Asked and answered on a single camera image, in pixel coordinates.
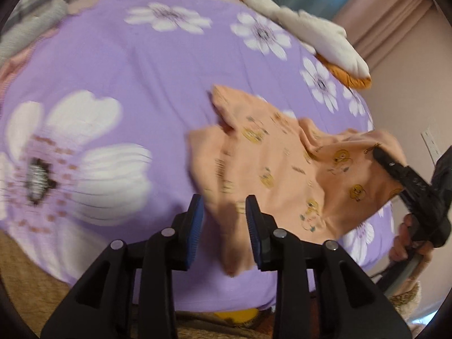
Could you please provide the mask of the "right hand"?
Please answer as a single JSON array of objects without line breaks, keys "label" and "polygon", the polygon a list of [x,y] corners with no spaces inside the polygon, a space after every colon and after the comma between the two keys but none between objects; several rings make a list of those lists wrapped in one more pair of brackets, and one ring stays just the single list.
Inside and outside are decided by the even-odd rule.
[{"label": "right hand", "polygon": [[[408,249],[414,245],[409,232],[412,224],[412,214],[406,214],[403,222],[398,227],[398,235],[394,238],[392,248],[388,254],[392,262],[401,262],[408,258]],[[432,260],[433,251],[434,247],[430,241],[421,243],[417,248],[417,253],[423,256],[422,262],[426,262],[427,264]]]}]

